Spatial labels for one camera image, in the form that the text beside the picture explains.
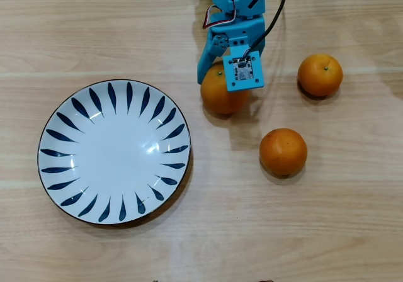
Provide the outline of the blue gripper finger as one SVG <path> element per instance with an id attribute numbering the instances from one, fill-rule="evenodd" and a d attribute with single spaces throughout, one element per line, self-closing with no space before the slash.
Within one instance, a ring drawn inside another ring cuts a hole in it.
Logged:
<path id="1" fill-rule="evenodd" d="M 206 73 L 211 68 L 217 57 L 223 56 L 229 47 L 228 36 L 222 33 L 209 31 L 202 55 L 197 67 L 197 82 L 202 84 Z"/>

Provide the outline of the blue gripper body with servo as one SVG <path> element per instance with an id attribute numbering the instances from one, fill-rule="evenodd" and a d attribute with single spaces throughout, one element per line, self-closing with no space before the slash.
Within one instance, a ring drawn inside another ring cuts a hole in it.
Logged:
<path id="1" fill-rule="evenodd" d="M 221 36 L 219 41 L 227 42 L 229 47 L 251 47 L 265 30 L 264 17 L 260 14 L 249 18 L 237 17 L 232 23 L 211 27 L 209 32 L 213 37 Z"/>

